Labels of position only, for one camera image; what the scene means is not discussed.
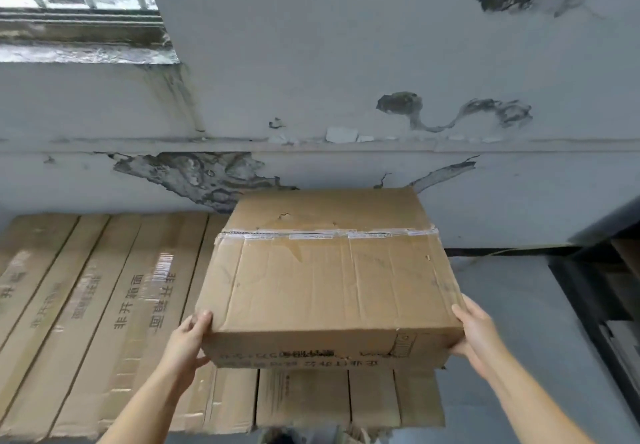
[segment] white wall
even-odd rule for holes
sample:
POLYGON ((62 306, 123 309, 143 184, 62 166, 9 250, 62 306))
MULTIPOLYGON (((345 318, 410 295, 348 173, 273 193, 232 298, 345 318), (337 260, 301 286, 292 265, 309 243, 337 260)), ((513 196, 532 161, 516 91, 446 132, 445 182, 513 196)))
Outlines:
POLYGON ((479 154, 420 195, 450 247, 562 244, 640 195, 640 0, 585 0, 559 17, 476 0, 157 3, 181 65, 0 61, 0 205, 198 208, 91 152, 247 151, 260 175, 301 188, 387 172, 385 186, 401 186, 479 154), (505 128, 476 113, 412 131, 376 109, 404 90, 422 97, 428 127, 474 98, 519 100, 532 119, 505 128), (269 129, 275 117, 286 126, 269 129), (376 141, 327 143, 331 126, 376 141))

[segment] floor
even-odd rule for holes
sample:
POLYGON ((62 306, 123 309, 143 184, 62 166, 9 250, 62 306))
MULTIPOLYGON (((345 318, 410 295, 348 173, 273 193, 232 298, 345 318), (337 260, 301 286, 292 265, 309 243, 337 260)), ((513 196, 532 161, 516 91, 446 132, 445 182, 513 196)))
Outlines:
MULTIPOLYGON (((452 258, 460 286, 489 312, 510 350, 598 443, 640 442, 640 427, 542 257, 452 258)), ((466 361, 439 372, 445 429, 403 429, 391 444, 517 444, 497 399, 466 361)), ((306 432, 329 444, 332 429, 306 432)), ((170 436, 170 444, 253 444, 254 435, 170 436)))

